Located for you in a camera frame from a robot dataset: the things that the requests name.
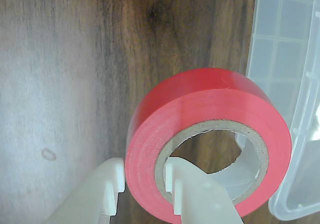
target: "cardboard core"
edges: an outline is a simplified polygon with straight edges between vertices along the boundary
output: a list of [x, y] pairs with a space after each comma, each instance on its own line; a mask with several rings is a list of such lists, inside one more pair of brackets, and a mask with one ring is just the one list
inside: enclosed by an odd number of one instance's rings
[[242, 123], [231, 120], [209, 120], [194, 124], [173, 136], [161, 150], [156, 160], [155, 183], [160, 193], [170, 203], [172, 203], [172, 195], [166, 192], [164, 181], [164, 168], [167, 158], [185, 140], [212, 130], [228, 130], [240, 133], [250, 140], [250, 142], [246, 142], [235, 162], [216, 173], [210, 174], [212, 178], [225, 187], [233, 204], [236, 205], [245, 200], [261, 184], [269, 164], [268, 150], [261, 136]]

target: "wooden table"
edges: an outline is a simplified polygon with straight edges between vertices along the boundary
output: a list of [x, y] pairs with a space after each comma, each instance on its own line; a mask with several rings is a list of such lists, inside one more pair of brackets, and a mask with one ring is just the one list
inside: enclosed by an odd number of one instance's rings
[[[133, 110], [160, 81], [245, 73], [254, 1], [0, 0], [0, 224], [42, 223], [92, 169], [124, 157]], [[239, 153], [224, 131], [175, 151], [207, 172]], [[243, 220], [281, 223], [267, 204]], [[163, 222], [127, 189], [111, 223]]]

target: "plastic box lid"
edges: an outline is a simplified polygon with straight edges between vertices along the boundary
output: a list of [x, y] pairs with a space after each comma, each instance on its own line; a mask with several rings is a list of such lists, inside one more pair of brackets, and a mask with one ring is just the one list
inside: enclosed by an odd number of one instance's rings
[[290, 128], [290, 166], [268, 204], [287, 221], [320, 211], [320, 0], [255, 1], [246, 75]]

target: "red electrical tape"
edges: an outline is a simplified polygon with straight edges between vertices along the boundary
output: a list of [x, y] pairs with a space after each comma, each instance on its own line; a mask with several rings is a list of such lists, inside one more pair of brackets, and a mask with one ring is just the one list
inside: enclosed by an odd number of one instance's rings
[[158, 191], [156, 159], [178, 132], [208, 120], [233, 120], [251, 127], [265, 142], [269, 164], [261, 185], [235, 207], [240, 216], [257, 209], [277, 190], [288, 169], [291, 136], [264, 92], [246, 77], [224, 69], [186, 71], [157, 85], [130, 121], [125, 176], [136, 201], [155, 217], [180, 224], [181, 217]]

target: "grid pattern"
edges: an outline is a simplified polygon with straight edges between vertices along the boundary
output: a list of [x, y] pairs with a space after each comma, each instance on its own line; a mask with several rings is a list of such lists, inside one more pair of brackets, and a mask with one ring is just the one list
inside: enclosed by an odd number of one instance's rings
[[256, 0], [247, 77], [291, 125], [306, 60], [313, 0]]

